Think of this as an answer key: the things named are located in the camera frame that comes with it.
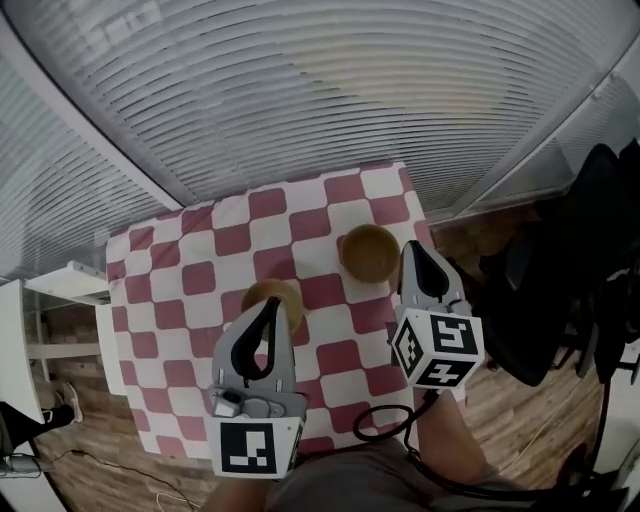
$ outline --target fiducial marker cube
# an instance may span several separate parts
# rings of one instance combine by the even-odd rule
[[[391,346],[416,388],[457,388],[484,361],[482,322],[471,316],[407,309]]]

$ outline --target cable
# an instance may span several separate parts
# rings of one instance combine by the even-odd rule
[[[361,441],[365,442],[377,442],[383,441],[385,439],[389,439],[391,437],[396,436],[404,431],[404,445],[407,448],[408,455],[407,458],[411,464],[413,464],[420,473],[426,476],[429,480],[436,483],[443,489],[463,496],[467,496],[470,498],[478,498],[478,499],[489,499],[495,501],[525,501],[525,502],[534,502],[543,499],[553,499],[558,500],[561,498],[568,498],[570,496],[581,496],[582,492],[587,489],[585,483],[580,483],[578,485],[567,487],[567,488],[553,488],[553,489],[542,489],[542,490],[533,490],[533,491],[499,491],[494,489],[485,489],[482,487],[477,487],[474,485],[465,485],[455,482],[453,480],[449,480],[448,478],[443,477],[442,475],[436,473],[427,465],[425,465],[422,460],[420,460],[420,452],[413,448],[409,443],[409,438],[411,436],[411,427],[413,423],[422,416],[431,406],[436,402],[439,398],[440,394],[438,391],[433,389],[428,389],[423,396],[423,404],[416,409],[415,411],[406,405],[381,405],[377,407],[372,407],[360,413],[354,423],[353,423],[353,434]],[[360,430],[360,423],[364,418],[369,416],[370,414],[381,411],[381,410],[401,410],[407,413],[407,419],[401,422],[396,427],[392,428],[390,431],[385,432],[383,434],[378,435],[367,435],[364,434]]]
[[[156,503],[158,504],[158,508],[162,510],[162,512],[164,512],[164,509],[162,508],[162,505],[160,505],[160,496],[166,496],[167,498],[171,498],[176,501],[185,501],[184,498],[178,498],[177,496],[167,494],[166,492],[159,492],[158,494],[156,494]],[[194,503],[193,501],[189,501],[188,503],[190,503],[194,507],[200,508],[200,505],[198,505],[197,503]]]
[[[55,464],[58,460],[60,460],[61,458],[65,457],[69,453],[73,453],[74,455],[81,455],[81,456],[84,456],[84,457],[89,457],[89,458],[93,459],[94,461],[96,461],[98,464],[102,464],[103,466],[109,466],[109,467],[112,467],[112,468],[119,468],[119,469],[126,469],[127,471],[133,471],[134,473],[138,473],[139,475],[146,476],[147,478],[151,478],[152,480],[155,480],[156,482],[164,484],[167,487],[171,487],[172,490],[174,490],[177,494],[179,494],[180,496],[182,496],[182,498],[184,498],[184,501],[186,501],[187,504],[189,505],[189,508],[191,509],[191,512],[195,512],[195,509],[193,508],[193,505],[187,499],[187,497],[184,495],[184,493],[182,493],[177,487],[175,487],[173,484],[170,484],[166,480],[162,480],[162,479],[160,479],[158,477],[150,475],[149,473],[145,473],[144,471],[140,471],[139,469],[136,469],[136,468],[130,468],[130,467],[127,467],[127,466],[122,466],[120,464],[114,464],[113,462],[100,460],[97,457],[91,455],[89,452],[85,452],[84,450],[67,450],[66,452],[64,452],[59,457],[56,457],[55,459],[53,459],[51,461],[51,463]]]
[[[531,445],[536,441],[536,439],[538,439],[538,436],[540,436],[540,434],[542,434],[542,432],[544,431],[545,428],[547,428],[547,426],[549,425],[549,423],[551,423],[551,420],[553,420],[556,415],[562,410],[564,409],[564,407],[571,401],[571,399],[573,398],[573,395],[575,395],[576,391],[578,390],[578,388],[582,385],[582,383],[584,383],[584,379],[581,380],[580,382],[578,382],[578,384],[576,384],[573,388],[573,390],[571,390],[571,393],[569,393],[569,396],[565,399],[564,402],[562,402],[561,405],[558,406],[558,408],[553,411],[553,413],[551,414],[551,416],[549,416],[549,418],[547,419],[547,421],[544,422],[544,425],[542,425],[540,427],[540,429],[536,432],[536,435],[533,436],[533,439],[531,439],[531,441],[529,441],[529,444],[527,446],[524,447],[524,449],[518,454],[516,455],[516,458],[513,459],[509,465],[504,468],[501,469],[499,471],[500,474],[504,473],[505,471],[508,471],[509,469],[511,469],[516,462],[518,462],[522,456],[524,455],[524,453],[531,447]]]

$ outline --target chair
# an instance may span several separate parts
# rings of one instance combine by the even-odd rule
[[[639,154],[635,141],[620,158],[594,147],[542,221],[523,226],[500,253],[481,260],[487,282],[475,294],[473,313],[483,320],[486,350],[525,384],[544,379],[561,346],[581,351],[580,376],[596,350],[596,364],[609,366],[601,379],[615,369],[615,354],[628,340],[611,339],[609,324],[619,320],[599,304],[607,278],[640,254]]]
[[[24,322],[23,289],[95,307],[99,342],[45,344],[39,311],[36,308],[38,343],[28,344]],[[107,292],[104,273],[75,261],[49,274],[24,282],[11,281],[0,286],[0,350],[2,353],[0,401],[7,402],[29,418],[44,423],[29,360],[40,360],[45,379],[48,380],[47,360],[90,355],[102,357],[109,391],[112,394],[126,395],[113,330],[111,306],[108,299],[100,297]]]

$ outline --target black cable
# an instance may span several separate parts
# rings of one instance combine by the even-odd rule
[[[67,450],[66,452],[64,452],[62,455],[60,455],[59,457],[56,457],[55,459],[53,459],[51,461],[52,464],[55,464],[56,461],[60,460],[61,458],[63,458],[64,456],[66,456],[69,453],[73,453],[74,455],[79,455],[79,456],[83,456],[83,457],[90,457],[92,458],[94,461],[96,461],[98,464],[102,464],[103,466],[109,466],[112,468],[120,468],[120,469],[126,469],[127,471],[133,471],[134,473],[138,473],[139,475],[142,476],[146,476],[147,478],[151,478],[152,480],[155,480],[156,482],[159,482],[161,484],[166,485],[167,487],[170,487],[171,489],[173,489],[176,493],[178,493],[187,503],[187,505],[189,505],[189,508],[191,509],[192,512],[195,512],[195,509],[193,508],[193,505],[191,505],[191,502],[189,501],[189,499],[184,495],[183,492],[181,492],[177,487],[175,487],[173,484],[170,484],[169,482],[167,482],[166,480],[162,480],[161,478],[155,477],[153,475],[150,475],[149,473],[145,473],[144,471],[140,471],[139,469],[136,468],[130,468],[127,466],[122,466],[120,464],[115,464],[113,462],[108,462],[105,460],[100,460],[97,457],[95,457],[94,455],[91,455],[89,452],[85,452],[84,450]]]
[[[585,484],[578,484],[573,487],[567,488],[554,488],[554,489],[541,489],[534,491],[499,491],[494,489],[484,489],[482,487],[477,487],[475,485],[466,485],[455,482],[453,480],[449,480],[446,477],[436,473],[427,465],[425,465],[422,460],[420,460],[420,452],[413,448],[409,443],[409,437],[411,435],[411,427],[413,423],[422,416],[425,412],[427,412],[431,406],[436,402],[439,398],[440,394],[435,390],[427,390],[423,396],[423,404],[418,407],[415,411],[406,405],[396,404],[396,405],[380,405],[377,407],[372,407],[360,413],[355,421],[353,422],[353,435],[356,436],[361,441],[372,443],[377,441],[383,441],[386,439],[390,439],[401,432],[404,431],[404,445],[407,448],[408,455],[407,458],[411,464],[413,464],[420,473],[422,473],[429,480],[439,485],[443,489],[453,492],[455,494],[460,494],[463,496],[467,496],[470,498],[478,498],[478,499],[489,499],[496,501],[537,501],[545,498],[554,498],[558,499],[561,497],[567,497],[570,495],[581,496],[582,492],[587,489]],[[396,427],[392,428],[388,432],[377,435],[367,435],[364,434],[360,430],[360,423],[367,416],[371,415],[376,411],[383,410],[400,410],[407,413],[407,419],[401,422]]]

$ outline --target table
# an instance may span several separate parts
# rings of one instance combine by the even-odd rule
[[[213,348],[245,290],[266,278],[292,284],[305,308],[293,337],[298,391],[309,397],[302,452],[358,444],[353,420],[370,406],[412,405],[387,344],[395,285],[358,283],[338,259],[341,237],[365,223],[386,227],[401,247],[433,245],[402,162],[263,186],[111,236],[113,324],[145,450],[210,457]],[[366,431],[384,431],[396,414],[374,415]]]

